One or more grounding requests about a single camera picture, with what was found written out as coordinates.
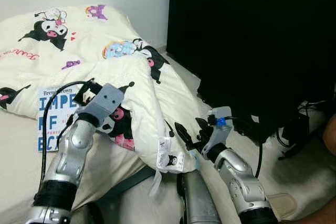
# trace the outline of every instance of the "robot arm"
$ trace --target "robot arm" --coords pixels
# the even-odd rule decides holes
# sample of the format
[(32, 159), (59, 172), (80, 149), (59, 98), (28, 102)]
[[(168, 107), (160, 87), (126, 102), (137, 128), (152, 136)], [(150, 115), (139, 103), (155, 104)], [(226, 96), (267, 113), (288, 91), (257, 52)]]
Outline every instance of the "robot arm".
[[(88, 89), (96, 94), (92, 100), (81, 95)], [(103, 87), (88, 82), (75, 97), (85, 105), (76, 110), (77, 121), (59, 143), (58, 155), (52, 160), (39, 192), (34, 197), (25, 224), (68, 224), (70, 211), (79, 186), (87, 153), (92, 147), (93, 134), (104, 119), (112, 114), (121, 101), (123, 93), (110, 84)]]
[(227, 185), (231, 199), (242, 224), (278, 223), (260, 181), (253, 175), (252, 168), (232, 149), (225, 146), (231, 129), (232, 118), (229, 107), (211, 110), (208, 122), (196, 119), (201, 127), (199, 142), (192, 143), (186, 129), (175, 123), (178, 134), (186, 142), (188, 150), (197, 149), (206, 160), (214, 163), (222, 180)]

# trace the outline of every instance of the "white blanket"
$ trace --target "white blanket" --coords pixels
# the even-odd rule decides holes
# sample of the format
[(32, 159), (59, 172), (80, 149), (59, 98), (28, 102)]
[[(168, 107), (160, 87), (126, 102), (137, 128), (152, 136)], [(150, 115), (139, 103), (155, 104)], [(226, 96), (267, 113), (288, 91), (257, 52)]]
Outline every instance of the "white blanket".
[(193, 139), (197, 103), (169, 63), (112, 7), (64, 7), (0, 23), (0, 107), (36, 118), (38, 90), (75, 80), (111, 83), (121, 107), (100, 129), (154, 169), (188, 172), (195, 158), (175, 133)]

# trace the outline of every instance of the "bed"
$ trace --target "bed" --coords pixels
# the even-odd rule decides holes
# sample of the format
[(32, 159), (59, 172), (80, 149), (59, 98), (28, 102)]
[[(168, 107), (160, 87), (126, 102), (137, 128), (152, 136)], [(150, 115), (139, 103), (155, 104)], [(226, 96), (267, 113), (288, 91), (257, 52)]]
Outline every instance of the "bed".
[[(37, 10), (1, 22), (0, 38), (1, 223), (20, 223), (38, 188), (41, 88), (94, 78), (125, 96), (94, 136), (74, 208), (145, 165), (161, 173), (195, 169), (174, 123), (196, 139), (198, 104), (169, 62), (116, 9)], [(48, 153), (48, 163), (55, 155)]]

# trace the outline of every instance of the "book cover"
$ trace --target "book cover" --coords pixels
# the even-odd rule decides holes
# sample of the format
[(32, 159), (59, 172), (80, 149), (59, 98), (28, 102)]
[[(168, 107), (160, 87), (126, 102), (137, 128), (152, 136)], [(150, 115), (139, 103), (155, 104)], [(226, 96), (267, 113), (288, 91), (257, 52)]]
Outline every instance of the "book cover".
[[(60, 88), (50, 87), (41, 88), (38, 96), (38, 120), (37, 120), (37, 150), (39, 152), (43, 149), (42, 125), (44, 109), (50, 97)], [(78, 92), (76, 86), (68, 87), (62, 90), (52, 102), (47, 116), (47, 151), (57, 151), (57, 137), (66, 126), (66, 122), (71, 114), (79, 106), (74, 102), (74, 98)]]

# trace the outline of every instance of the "white tag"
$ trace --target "white tag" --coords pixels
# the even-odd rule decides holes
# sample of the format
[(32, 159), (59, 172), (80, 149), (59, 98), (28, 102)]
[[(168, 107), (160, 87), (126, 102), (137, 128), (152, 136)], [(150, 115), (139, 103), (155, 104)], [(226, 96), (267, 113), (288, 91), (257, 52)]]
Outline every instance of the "white tag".
[(159, 145), (158, 145), (158, 151), (170, 151), (170, 148), (172, 146), (170, 137), (163, 137), (162, 139), (159, 140)]
[(183, 171), (185, 156), (183, 152), (158, 152), (156, 166), (159, 169)]
[(259, 123), (259, 117), (256, 116), (256, 115), (251, 115), (251, 118), (252, 120), (255, 122), (255, 123)]
[(161, 180), (162, 180), (162, 175), (161, 175), (160, 171), (158, 169), (156, 169), (155, 176), (154, 176), (153, 182), (152, 182), (152, 188), (151, 188), (150, 192), (148, 193), (148, 195), (150, 197), (153, 198), (158, 193)]

